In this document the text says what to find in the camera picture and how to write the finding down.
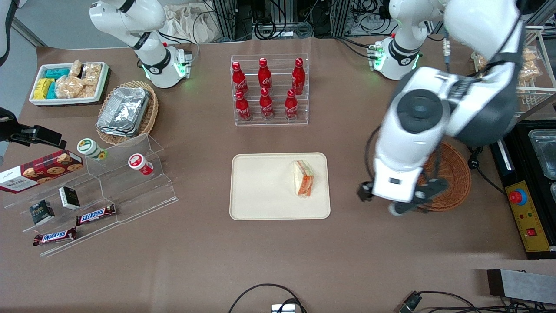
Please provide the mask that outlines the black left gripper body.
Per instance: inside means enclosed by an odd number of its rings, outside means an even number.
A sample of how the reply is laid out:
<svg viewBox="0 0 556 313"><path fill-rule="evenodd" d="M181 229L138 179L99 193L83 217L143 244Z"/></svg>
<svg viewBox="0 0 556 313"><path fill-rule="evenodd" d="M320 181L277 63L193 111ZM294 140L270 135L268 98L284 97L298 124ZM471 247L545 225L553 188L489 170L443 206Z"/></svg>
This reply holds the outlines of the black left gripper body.
<svg viewBox="0 0 556 313"><path fill-rule="evenodd" d="M407 213L409 212L430 212L433 199L447 190L448 184L446 180L429 180L424 186L416 186L412 200L405 203ZM370 181L360 184L357 190L357 195L362 202L370 201L373 198L372 194L373 183Z"/></svg>

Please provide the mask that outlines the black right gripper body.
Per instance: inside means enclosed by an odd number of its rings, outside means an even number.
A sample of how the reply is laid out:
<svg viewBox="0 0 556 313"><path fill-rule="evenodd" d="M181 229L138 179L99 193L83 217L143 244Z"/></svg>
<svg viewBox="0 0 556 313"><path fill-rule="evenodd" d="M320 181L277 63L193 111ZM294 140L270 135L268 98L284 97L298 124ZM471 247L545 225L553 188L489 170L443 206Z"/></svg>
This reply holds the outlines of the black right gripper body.
<svg viewBox="0 0 556 313"><path fill-rule="evenodd" d="M31 144L44 144L65 149L67 145L61 133L39 125L23 125L17 121L14 113L4 108L0 109L0 140L27 147Z"/></svg>

